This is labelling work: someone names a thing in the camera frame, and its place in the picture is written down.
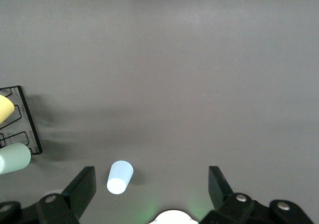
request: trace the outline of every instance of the black wire rack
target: black wire rack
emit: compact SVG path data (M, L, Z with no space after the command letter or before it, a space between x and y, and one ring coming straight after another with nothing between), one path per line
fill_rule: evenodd
M32 155L41 154L41 143L22 87L0 88L0 95L14 104L14 112L0 124L0 149L13 143L23 143Z

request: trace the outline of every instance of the gray table surface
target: gray table surface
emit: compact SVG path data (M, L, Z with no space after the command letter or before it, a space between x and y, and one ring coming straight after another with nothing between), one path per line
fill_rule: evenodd
M0 87L24 88L43 153L0 176L24 207L95 166L83 224L211 210L208 167L319 223L319 0L0 0ZM135 168L108 192L116 160Z

